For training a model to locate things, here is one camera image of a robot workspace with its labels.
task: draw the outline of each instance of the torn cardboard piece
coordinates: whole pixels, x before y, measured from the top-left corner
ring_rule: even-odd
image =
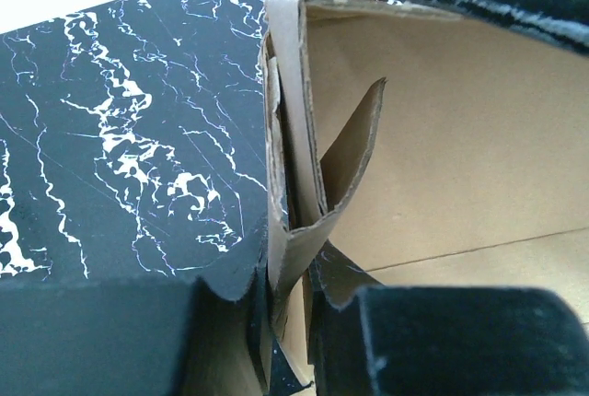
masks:
[[[542,265],[566,258],[578,245],[559,239],[564,246],[549,248],[559,255],[533,256],[542,237],[589,227],[586,58],[423,6],[267,0],[266,8],[270,28],[261,63],[274,212],[272,322],[303,382],[312,379],[304,306],[293,304],[292,296],[289,303],[289,295],[327,238],[391,285],[398,283],[395,266],[525,240],[531,245],[526,256],[489,251],[480,268],[493,269],[494,284],[509,282],[502,272],[521,272],[521,285],[555,285],[565,299],[589,302],[585,264],[574,274],[552,269],[556,281],[541,274],[547,271]],[[387,91],[373,94],[383,97],[380,116],[380,99],[363,101],[373,107],[359,109],[366,90],[382,77]],[[271,79],[282,84],[274,101]],[[356,143],[355,164],[344,176],[354,158],[342,150],[334,157],[330,149],[356,133],[347,124],[354,115],[366,121],[367,111],[371,130],[380,122],[379,133]],[[278,181],[283,187],[272,185]],[[293,205],[289,225],[278,207],[284,194]],[[574,263],[563,265],[574,269]],[[423,266],[416,283],[440,277]],[[468,265],[457,264],[457,276],[459,269]],[[300,300],[302,289],[296,294]],[[589,315],[581,317],[589,321]]]

